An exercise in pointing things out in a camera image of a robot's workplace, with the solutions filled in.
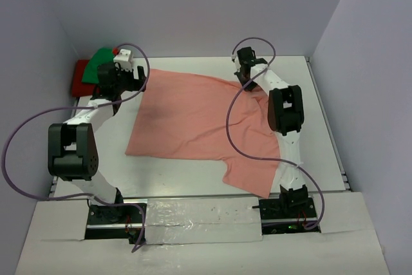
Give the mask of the salmon pink t-shirt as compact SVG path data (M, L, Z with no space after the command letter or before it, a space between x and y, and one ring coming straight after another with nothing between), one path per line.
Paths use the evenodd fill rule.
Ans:
M267 123L268 95L217 77L152 69L127 156L215 160L223 183L267 198L280 156Z

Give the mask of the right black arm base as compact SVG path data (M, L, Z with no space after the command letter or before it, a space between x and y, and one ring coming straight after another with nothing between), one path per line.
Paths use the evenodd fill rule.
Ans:
M318 226L305 229L307 225L313 225L317 221L313 198L309 198L302 205L288 209L282 204L280 198L259 199L252 209L259 211L263 235L321 231Z

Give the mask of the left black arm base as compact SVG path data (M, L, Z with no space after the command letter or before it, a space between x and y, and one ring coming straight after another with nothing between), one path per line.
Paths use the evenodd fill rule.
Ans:
M146 204L131 204L120 207L90 205L86 222L86 240L127 240L130 245L141 245L145 236L139 239Z

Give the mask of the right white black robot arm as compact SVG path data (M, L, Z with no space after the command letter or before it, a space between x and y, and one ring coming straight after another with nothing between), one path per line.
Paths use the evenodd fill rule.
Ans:
M304 123L302 90L274 73L251 47L232 55L235 76L245 91L259 86L268 95L267 121L275 133L280 151L280 211L293 218L308 201L308 188L301 170L300 132Z

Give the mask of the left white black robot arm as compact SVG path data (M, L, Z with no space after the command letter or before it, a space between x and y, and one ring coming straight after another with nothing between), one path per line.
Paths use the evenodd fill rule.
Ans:
M143 66L134 70L131 62L108 62L98 67L97 76L88 104L66 122L49 127L48 171L78 187L93 205L104 206L103 215L115 223L125 217L126 207L120 190L99 171L95 133L118 113L124 92L145 91L149 71Z

